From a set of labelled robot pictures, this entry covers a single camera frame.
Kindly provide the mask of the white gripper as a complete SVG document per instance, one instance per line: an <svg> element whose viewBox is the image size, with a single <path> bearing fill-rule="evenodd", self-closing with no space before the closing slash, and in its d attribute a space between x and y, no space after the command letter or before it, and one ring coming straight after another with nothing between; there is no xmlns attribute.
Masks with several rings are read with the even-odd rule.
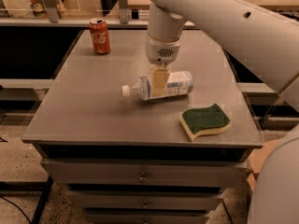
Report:
<svg viewBox="0 0 299 224"><path fill-rule="evenodd" d="M178 56L180 36L151 34L146 36L145 52L150 63L151 95L162 96L170 76L166 64L172 63Z"/></svg>

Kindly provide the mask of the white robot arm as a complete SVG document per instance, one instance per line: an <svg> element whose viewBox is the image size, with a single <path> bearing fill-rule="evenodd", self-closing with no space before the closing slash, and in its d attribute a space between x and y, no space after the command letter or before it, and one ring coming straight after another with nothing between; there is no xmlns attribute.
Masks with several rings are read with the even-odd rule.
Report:
<svg viewBox="0 0 299 224"><path fill-rule="evenodd" d="M299 106L299 26L244 0L150 0L212 38L290 106ZM299 125L265 160L248 224L299 224Z"/></svg>

